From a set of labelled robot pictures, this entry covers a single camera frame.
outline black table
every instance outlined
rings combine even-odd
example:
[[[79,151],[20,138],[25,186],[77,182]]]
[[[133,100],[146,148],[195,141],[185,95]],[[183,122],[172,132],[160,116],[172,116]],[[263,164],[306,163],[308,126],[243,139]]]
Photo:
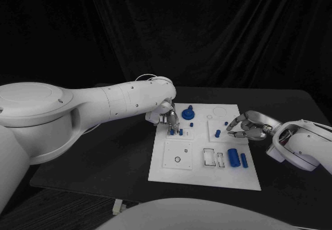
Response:
[[[305,119],[329,125],[305,91],[198,87],[176,91],[176,103],[238,104],[240,113],[256,110],[283,122]],[[101,124],[61,157],[40,165],[30,185],[139,202],[170,197],[211,200],[295,226],[332,228],[332,176],[322,166],[308,172],[274,161],[266,155],[271,137],[248,143],[261,185],[261,191],[251,191],[147,181],[155,132],[144,115]]]

